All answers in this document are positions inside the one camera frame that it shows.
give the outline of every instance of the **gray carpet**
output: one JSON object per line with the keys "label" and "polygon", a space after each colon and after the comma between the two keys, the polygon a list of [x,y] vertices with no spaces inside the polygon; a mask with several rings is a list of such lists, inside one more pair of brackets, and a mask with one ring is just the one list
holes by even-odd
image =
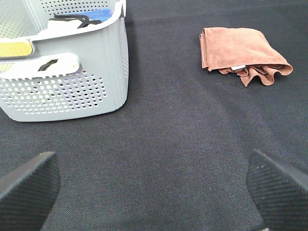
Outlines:
{"label": "gray carpet", "polygon": [[[308,168],[307,12],[307,0],[128,0],[126,104],[48,123],[0,111],[0,177],[58,153],[62,186],[44,231],[264,229],[245,184],[252,149]],[[198,36],[211,26],[262,31],[294,72],[245,88],[202,70]]]}

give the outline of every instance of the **yellow sponge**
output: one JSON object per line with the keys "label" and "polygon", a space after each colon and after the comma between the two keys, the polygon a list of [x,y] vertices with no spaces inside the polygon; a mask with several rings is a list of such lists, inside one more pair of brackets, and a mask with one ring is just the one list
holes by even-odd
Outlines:
{"label": "yellow sponge", "polygon": [[28,40],[1,39],[0,58],[27,56],[32,54],[33,47]]}

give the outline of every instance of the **towel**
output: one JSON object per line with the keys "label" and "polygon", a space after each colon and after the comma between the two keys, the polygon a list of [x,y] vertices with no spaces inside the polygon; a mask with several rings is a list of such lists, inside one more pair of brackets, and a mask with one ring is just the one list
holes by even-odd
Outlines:
{"label": "towel", "polygon": [[92,20],[100,20],[101,22],[107,21],[112,16],[110,9],[75,12],[74,14],[86,15]]}
{"label": "towel", "polygon": [[292,73],[288,64],[267,42],[262,32],[250,28],[204,28],[200,35],[202,68],[220,73],[236,73],[245,87],[259,76],[266,86],[274,83],[274,74]]}

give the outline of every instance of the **basket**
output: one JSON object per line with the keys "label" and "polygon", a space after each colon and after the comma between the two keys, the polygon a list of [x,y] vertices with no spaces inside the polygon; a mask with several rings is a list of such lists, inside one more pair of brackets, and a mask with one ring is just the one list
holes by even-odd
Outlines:
{"label": "basket", "polygon": [[[124,104],[125,0],[0,0],[0,5],[0,106],[11,119],[73,119],[108,113]],[[112,12],[103,23],[42,33],[54,14],[103,8]]]}

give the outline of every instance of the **microfiber cloth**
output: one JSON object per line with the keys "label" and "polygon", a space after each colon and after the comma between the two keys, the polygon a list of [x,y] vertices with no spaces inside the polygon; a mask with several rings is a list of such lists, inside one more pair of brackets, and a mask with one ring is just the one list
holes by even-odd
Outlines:
{"label": "microfiber cloth", "polygon": [[92,20],[101,20],[101,22],[107,21],[112,16],[110,9],[75,12],[74,14],[86,15]]}
{"label": "microfiber cloth", "polygon": [[266,86],[274,74],[292,73],[293,67],[275,51],[262,32],[250,28],[204,28],[200,35],[202,68],[220,73],[236,73],[245,87],[259,76]]}

